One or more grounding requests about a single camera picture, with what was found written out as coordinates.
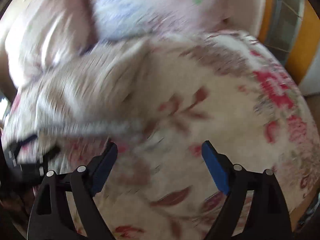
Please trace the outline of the beige cable-knit sweater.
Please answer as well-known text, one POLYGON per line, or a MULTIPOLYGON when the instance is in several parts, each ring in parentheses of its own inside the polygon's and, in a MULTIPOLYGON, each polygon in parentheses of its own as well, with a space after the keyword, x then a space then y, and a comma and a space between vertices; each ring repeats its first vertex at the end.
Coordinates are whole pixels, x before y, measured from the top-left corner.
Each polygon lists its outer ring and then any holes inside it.
POLYGON ((58 137, 144 138, 146 117, 138 101, 151 51, 147 37, 97 44, 23 87, 1 141, 37 135, 38 153, 58 137))

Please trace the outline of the floral bed sheet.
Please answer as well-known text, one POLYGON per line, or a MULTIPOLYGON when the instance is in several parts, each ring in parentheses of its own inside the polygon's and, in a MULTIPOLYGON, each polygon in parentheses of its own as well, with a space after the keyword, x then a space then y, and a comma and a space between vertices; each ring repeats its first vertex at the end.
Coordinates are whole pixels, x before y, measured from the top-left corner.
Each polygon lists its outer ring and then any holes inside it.
POLYGON ((116 239, 201 239, 222 208, 201 156, 208 140, 245 169, 269 168, 293 211, 319 180, 319 135, 282 65, 243 31, 145 36, 151 51, 138 101, 144 138, 58 137, 49 162, 67 173, 108 140, 117 161, 95 203, 116 239))

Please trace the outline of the left floral pillow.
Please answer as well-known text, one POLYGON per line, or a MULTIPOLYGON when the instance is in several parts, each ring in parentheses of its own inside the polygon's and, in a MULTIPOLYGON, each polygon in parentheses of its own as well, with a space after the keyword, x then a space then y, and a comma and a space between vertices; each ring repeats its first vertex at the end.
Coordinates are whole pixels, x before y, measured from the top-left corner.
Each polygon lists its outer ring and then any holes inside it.
POLYGON ((96 41, 88 0, 16 0, 7 13, 4 48, 16 88, 96 41))

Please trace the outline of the floral pillow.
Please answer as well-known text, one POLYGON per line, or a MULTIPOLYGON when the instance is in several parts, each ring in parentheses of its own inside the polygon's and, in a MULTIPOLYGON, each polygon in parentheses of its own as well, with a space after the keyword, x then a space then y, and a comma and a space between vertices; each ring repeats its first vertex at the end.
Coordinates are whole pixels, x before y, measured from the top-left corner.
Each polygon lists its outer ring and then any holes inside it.
POLYGON ((90 0, 101 40, 147 33, 210 33, 232 12, 231 0, 90 0))
POLYGON ((7 13, 4 48, 16 88, 96 41, 88 0, 16 0, 7 13))

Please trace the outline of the right floral pillow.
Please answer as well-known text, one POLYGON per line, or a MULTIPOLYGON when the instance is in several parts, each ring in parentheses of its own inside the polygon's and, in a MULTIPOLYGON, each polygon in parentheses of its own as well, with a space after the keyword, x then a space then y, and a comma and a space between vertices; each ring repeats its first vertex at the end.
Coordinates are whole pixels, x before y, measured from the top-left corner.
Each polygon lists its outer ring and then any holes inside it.
POLYGON ((147 33, 210 33, 232 12, 231 0, 90 0, 101 40, 147 33))

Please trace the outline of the wooden glass door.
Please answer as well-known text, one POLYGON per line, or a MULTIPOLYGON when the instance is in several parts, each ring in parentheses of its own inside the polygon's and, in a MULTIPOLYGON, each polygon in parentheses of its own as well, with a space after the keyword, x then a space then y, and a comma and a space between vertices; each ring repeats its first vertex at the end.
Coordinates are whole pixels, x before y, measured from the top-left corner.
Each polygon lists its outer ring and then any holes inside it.
POLYGON ((265 0, 261 41, 300 85, 319 54, 319 18, 308 0, 265 0))

